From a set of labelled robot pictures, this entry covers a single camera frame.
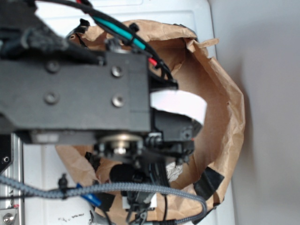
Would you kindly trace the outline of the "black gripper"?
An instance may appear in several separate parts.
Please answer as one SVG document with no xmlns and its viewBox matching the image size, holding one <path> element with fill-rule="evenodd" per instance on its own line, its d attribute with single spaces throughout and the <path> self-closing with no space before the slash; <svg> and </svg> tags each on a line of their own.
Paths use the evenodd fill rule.
<svg viewBox="0 0 300 225">
<path fill-rule="evenodd" d="M 117 94 L 112 104 L 126 111 L 114 121 L 117 132 L 102 136 L 100 152 L 117 160 L 110 170 L 110 181 L 131 183 L 122 190 L 129 208 L 129 225 L 145 223 L 154 191 L 137 191 L 138 184 L 169 186 L 166 167 L 171 163 L 182 165 L 194 151 L 193 138 L 202 127 L 202 120 L 188 115 L 179 101 L 185 92 L 170 76 L 158 77 L 149 71 L 146 58 L 122 50 L 118 40 L 105 42 L 113 56 L 109 61 L 112 74 L 128 78 L 128 92 Z"/>
</svg>

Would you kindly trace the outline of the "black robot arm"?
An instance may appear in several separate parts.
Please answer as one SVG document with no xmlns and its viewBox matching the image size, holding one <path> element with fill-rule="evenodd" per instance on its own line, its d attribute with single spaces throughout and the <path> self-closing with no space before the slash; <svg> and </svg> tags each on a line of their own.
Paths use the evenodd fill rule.
<svg viewBox="0 0 300 225">
<path fill-rule="evenodd" d="M 62 0 L 91 16 L 112 35 L 104 51 L 75 45 L 55 34 L 36 15 L 33 0 L 0 3 L 0 135 L 17 135 L 25 143 L 91 144 L 93 158 L 115 160 L 110 182 L 68 187 L 65 176 L 58 188 L 44 191 L 1 176 L 1 184 L 20 191 L 10 200 L 30 197 L 67 199 L 80 196 L 96 208 L 98 193 L 120 191 L 134 220 L 147 225 L 156 193 L 176 195 L 202 205 L 202 211 L 162 225 L 201 219 L 205 200 L 170 187 L 166 165 L 180 165 L 194 151 L 194 137 L 204 124 L 206 102 L 200 115 L 177 104 L 193 94 L 179 90 L 166 63 L 137 35 L 136 24 L 125 26 L 95 10 L 87 1 Z"/>
</svg>

